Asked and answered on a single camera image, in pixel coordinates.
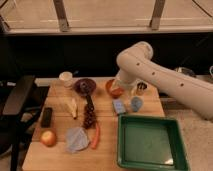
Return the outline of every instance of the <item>white shelf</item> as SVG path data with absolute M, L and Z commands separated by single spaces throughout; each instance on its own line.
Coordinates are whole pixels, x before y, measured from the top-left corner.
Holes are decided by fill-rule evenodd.
M 166 0 L 160 27 L 150 28 L 155 0 L 64 0 L 63 34 L 202 32 L 213 30 L 213 0 Z M 11 33 L 60 33 L 52 0 L 9 0 L 1 15 Z

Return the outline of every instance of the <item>black chair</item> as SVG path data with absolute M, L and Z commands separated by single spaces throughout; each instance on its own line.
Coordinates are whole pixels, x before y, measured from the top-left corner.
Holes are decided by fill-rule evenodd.
M 26 130 L 38 120 L 48 88 L 38 88 L 34 76 L 23 76 L 15 86 L 0 85 L 0 154 L 12 146 L 11 171 L 16 171 L 20 142 L 29 143 L 32 135 Z M 22 121 L 24 113 L 30 113 Z

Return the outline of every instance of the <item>apple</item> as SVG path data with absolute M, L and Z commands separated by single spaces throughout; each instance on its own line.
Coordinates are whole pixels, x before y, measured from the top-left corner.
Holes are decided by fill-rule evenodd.
M 50 130 L 44 131 L 41 135 L 40 141 L 48 147 L 54 146 L 56 143 L 56 134 Z

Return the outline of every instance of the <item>green plastic tray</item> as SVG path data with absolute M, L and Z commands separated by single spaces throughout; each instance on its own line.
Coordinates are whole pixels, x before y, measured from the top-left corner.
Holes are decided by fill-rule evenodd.
M 146 171 L 188 171 L 184 144 L 176 120 L 120 115 L 118 165 Z

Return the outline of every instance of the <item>orange carrot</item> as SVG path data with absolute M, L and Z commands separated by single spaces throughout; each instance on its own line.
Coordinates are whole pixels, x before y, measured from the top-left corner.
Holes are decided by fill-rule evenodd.
M 99 126 L 98 122 L 96 122 L 95 123 L 95 136 L 93 137 L 92 142 L 91 142 L 92 149 L 96 149 L 99 139 L 100 139 L 100 126 Z

